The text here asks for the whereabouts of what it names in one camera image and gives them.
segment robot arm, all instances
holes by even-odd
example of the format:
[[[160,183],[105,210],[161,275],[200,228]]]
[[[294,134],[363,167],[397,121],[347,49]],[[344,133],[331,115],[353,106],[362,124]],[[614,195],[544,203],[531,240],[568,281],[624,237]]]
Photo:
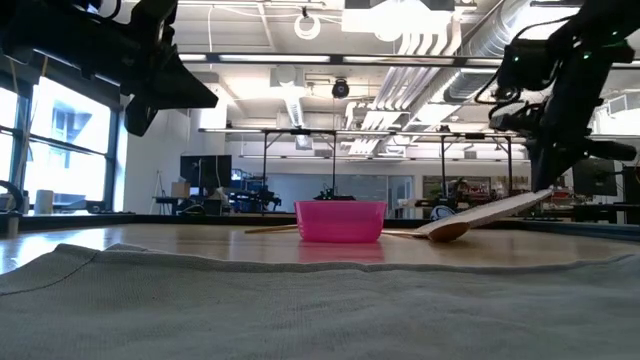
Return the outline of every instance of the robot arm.
[[[88,12],[101,0],[3,0],[0,48],[28,63],[37,51],[133,95],[125,126],[147,131],[158,110],[211,108],[218,98],[182,64],[172,44],[177,0],[141,0],[120,24]]]
[[[593,110],[602,104],[600,93],[612,64],[633,61],[635,52],[625,38],[640,28],[639,13],[637,0],[585,0],[548,40],[516,36],[505,48],[490,127],[527,137],[534,191],[548,188],[588,156],[627,161],[636,157],[632,146],[589,139],[588,125]],[[552,95],[543,103],[491,117],[519,100],[523,89],[540,91],[552,83]]]

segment monitor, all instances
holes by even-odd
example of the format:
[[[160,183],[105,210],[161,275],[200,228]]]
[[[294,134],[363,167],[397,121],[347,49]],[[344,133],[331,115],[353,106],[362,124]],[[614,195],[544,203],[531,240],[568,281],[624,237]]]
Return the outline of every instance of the monitor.
[[[573,191],[586,196],[617,196],[613,160],[584,159],[573,165]]]
[[[231,155],[181,156],[180,177],[200,189],[231,185]]]

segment window frame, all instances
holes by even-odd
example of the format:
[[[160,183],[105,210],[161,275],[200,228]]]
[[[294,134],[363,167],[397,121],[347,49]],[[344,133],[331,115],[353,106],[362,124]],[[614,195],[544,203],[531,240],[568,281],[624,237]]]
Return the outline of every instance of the window frame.
[[[55,79],[52,79],[48,76],[45,76],[47,79],[57,82]],[[83,153],[88,155],[97,155],[105,158],[105,179],[104,179],[104,192],[103,192],[103,202],[105,203],[105,209],[111,210],[113,208],[113,187],[115,183],[115,168],[116,168],[116,147],[117,147],[117,136],[118,136],[118,120],[120,117],[120,109],[114,109],[109,106],[109,104],[105,104],[101,101],[97,101],[94,98],[90,97],[92,100],[97,101],[98,103],[105,105],[109,108],[110,116],[109,116],[109,138],[107,140],[108,147],[107,152],[102,153],[99,151],[95,151],[92,149],[88,149],[82,146],[78,146],[72,143],[68,143],[65,141],[60,141],[52,138],[48,138],[45,136],[30,134],[29,139],[25,138],[25,124],[20,122],[20,114],[29,114],[31,115],[31,108],[33,106],[33,85],[25,86],[26,82],[22,80],[18,80],[21,86],[19,85],[19,93],[18,93],[18,105],[16,108],[16,121],[14,128],[8,128],[5,126],[0,126],[0,132],[5,134],[10,134],[13,137],[13,151],[11,153],[11,168],[10,168],[10,176],[9,181],[15,183],[18,174],[22,174],[20,187],[24,187],[24,180],[26,175],[26,167],[27,163],[25,162],[22,168],[19,168],[20,162],[20,152],[25,141],[33,141],[39,142],[42,144],[49,145],[53,148],[66,150],[70,152]],[[6,76],[0,77],[0,87],[7,89],[13,93],[15,93],[13,85],[7,84]]]

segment table surface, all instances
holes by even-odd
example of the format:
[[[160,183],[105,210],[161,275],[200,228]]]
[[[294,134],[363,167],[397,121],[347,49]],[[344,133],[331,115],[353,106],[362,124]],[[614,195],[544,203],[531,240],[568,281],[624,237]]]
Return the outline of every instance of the table surface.
[[[0,239],[0,273],[52,251],[57,244],[104,249],[127,243],[223,260],[310,263],[411,263],[468,266],[531,266],[606,259],[639,253],[640,244],[511,230],[472,230],[450,244],[390,235],[374,244],[306,243],[297,232],[245,234],[241,227],[120,225],[20,234]]]

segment pink bowl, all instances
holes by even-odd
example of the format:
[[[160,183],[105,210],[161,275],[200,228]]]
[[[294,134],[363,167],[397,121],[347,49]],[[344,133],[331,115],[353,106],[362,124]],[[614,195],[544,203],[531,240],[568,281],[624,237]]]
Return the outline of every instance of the pink bowl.
[[[369,201],[296,201],[304,241],[372,243],[382,232],[387,204]]]

